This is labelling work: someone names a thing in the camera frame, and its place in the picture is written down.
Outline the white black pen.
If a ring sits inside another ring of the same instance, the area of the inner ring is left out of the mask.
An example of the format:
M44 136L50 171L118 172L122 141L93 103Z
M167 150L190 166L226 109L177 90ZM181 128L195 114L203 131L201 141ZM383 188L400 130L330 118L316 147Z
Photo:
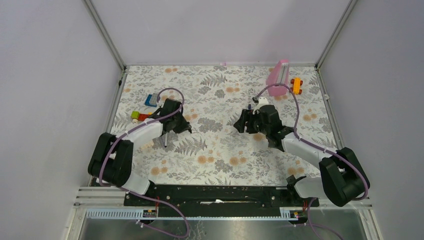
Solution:
M165 148L168 147L168 134L167 133L164 135L163 145L164 145Z

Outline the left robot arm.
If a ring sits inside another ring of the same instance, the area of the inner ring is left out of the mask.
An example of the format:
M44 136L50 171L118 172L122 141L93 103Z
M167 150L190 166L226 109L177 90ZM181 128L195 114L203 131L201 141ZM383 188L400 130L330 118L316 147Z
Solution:
M146 177L132 173L135 150L169 132L192 132L183 115L183 102L166 99L161 107L143 122L121 136L105 132L98 138L88 164L88 173L100 182L136 193L136 199L144 206L152 204L155 192L153 183Z

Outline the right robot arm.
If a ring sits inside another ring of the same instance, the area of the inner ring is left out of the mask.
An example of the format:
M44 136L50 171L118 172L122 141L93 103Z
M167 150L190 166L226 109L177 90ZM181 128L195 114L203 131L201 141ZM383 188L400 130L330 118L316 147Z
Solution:
M299 206L306 199L321 198L343 207L368 196L370 182L353 150L326 148L300 137L295 127L282 124L273 105L243 109L233 126L239 133L261 133L269 148L292 154L319 169L318 177L291 175L286 179L286 198L291 205Z

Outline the blue white brick block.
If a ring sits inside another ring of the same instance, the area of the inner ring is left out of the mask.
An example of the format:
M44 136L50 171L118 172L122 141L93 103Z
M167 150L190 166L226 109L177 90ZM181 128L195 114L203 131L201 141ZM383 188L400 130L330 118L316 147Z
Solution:
M149 141L149 142L145 143L145 144L141 147L141 149L151 148L152 146L154 146L154 144L155 144L155 143L151 140L151 141Z

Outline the blue grey brick block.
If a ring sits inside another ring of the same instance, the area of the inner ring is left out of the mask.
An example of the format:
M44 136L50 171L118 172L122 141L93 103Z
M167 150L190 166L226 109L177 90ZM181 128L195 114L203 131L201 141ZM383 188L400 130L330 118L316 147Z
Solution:
M158 101L160 97L157 93L148 94L144 102L145 106L156 108L158 106Z

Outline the floral patterned table mat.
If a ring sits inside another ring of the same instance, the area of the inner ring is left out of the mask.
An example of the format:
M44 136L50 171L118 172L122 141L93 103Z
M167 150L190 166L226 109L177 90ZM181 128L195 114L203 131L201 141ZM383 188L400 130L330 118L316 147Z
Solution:
M192 133L168 135L168 146L138 148L132 171L156 184L283 186L289 176L320 172L292 154L269 148L263 134L238 133L242 109L263 91L268 66L132 65L126 72L111 133L132 129L131 113L154 111L149 94L184 99L184 118Z

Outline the red green toy truck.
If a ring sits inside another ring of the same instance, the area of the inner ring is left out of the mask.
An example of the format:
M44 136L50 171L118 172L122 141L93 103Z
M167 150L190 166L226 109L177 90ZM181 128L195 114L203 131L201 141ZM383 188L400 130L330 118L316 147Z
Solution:
M143 122L145 119L147 119L150 115L152 115L152 112L149 113L140 113L139 111L133 111L130 114L131 121L133 123Z

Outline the orange red toy car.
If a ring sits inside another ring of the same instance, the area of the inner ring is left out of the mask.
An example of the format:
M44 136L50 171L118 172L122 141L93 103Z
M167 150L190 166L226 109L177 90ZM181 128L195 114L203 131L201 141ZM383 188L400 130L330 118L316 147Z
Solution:
M294 77L290 80L290 84L291 84L291 90L293 91L294 94L296 95L300 95L302 94L303 90L301 89L302 85L303 85L303 81L301 80L300 77Z

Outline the pink metronome box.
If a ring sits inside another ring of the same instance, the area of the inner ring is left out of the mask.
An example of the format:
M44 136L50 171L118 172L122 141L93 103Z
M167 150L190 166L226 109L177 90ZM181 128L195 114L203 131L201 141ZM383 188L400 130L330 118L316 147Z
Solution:
M290 73L289 68L290 63L288 59L280 60L269 74L268 78L265 81L265 84L267 86L270 86L272 84L285 84L287 86ZM288 89L284 86L279 85L271 86L267 89L267 91L271 97L279 97L285 95Z

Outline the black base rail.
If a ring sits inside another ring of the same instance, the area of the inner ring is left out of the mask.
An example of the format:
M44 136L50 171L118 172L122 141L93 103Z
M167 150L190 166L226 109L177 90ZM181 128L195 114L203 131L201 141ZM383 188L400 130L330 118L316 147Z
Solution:
M169 203L182 213L188 209L212 208L293 208L302 212L309 203L313 207L320 205L318 200L300 197L293 187L156 184L149 187L146 195L152 200L128 193L123 204L126 207L152 207L158 210L172 209L166 205Z

